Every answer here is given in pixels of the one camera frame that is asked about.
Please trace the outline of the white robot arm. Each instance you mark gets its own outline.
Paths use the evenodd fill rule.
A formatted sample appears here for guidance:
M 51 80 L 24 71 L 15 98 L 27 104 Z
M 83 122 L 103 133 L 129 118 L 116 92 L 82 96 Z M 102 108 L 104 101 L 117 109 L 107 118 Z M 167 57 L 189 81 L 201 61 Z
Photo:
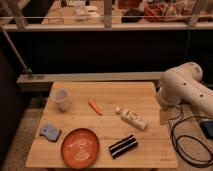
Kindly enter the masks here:
M 166 70 L 162 74 L 162 86 L 157 93 L 159 105 L 168 109 L 185 100 L 213 116 L 213 90 L 200 83 L 202 76 L 202 68 L 195 62 Z

